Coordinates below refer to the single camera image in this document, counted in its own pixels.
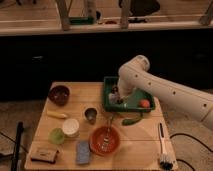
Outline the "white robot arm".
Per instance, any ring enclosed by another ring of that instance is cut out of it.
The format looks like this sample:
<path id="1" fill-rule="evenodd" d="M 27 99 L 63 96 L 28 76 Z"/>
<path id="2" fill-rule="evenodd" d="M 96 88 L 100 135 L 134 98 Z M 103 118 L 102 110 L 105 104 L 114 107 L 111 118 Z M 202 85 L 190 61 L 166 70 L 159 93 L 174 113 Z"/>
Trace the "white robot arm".
<path id="1" fill-rule="evenodd" d="M 128 97 L 135 89 L 144 90 L 187 112 L 213 131 L 213 94 L 154 76 L 148 72 L 149 68 L 148 58 L 137 55 L 118 69 L 121 98 Z"/>

